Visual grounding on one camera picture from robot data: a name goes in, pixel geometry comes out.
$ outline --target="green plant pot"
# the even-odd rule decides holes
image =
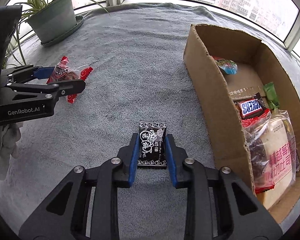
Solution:
[[[71,0],[55,0],[26,20],[41,43],[47,43],[71,30],[77,21]]]

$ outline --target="table surface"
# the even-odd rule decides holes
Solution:
[[[201,108],[182,59],[190,24],[219,25],[260,38],[300,97],[296,60],[241,23],[201,6],[128,4],[108,10],[111,16],[100,10],[87,13],[82,27],[53,47],[42,47],[37,36],[22,44],[27,63],[55,65],[66,55],[72,66],[89,64],[95,71],[73,105],[60,99],[53,117],[26,122],[22,128],[20,158],[10,160],[7,179],[0,181],[0,214],[15,232],[74,166],[90,168],[114,156],[145,118],[167,121],[177,146],[205,166],[214,166]],[[167,171],[138,170],[135,185],[118,192],[121,239],[182,239],[185,203],[186,191],[173,189]],[[153,212],[144,218],[140,210],[149,206]],[[299,214],[300,200],[280,224],[284,232]]]

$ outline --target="cream plum candy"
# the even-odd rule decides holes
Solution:
[[[140,168],[165,169],[167,161],[164,154],[164,138],[167,123],[140,121],[139,136],[141,153],[138,159]]]

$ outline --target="cardboard box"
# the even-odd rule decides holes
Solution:
[[[236,62],[237,74],[224,78],[210,55]],[[300,158],[300,100],[289,76],[261,40],[243,31],[191,25],[183,58],[202,107],[217,168],[230,167],[254,190],[250,153],[233,100],[257,92],[265,96],[262,87],[269,82],[275,85],[280,109],[289,113]],[[300,171],[269,212],[281,223],[299,197]]]

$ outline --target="white glove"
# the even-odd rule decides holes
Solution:
[[[9,168],[10,155],[18,158],[16,142],[20,140],[23,123],[0,126],[0,180],[5,180]]]

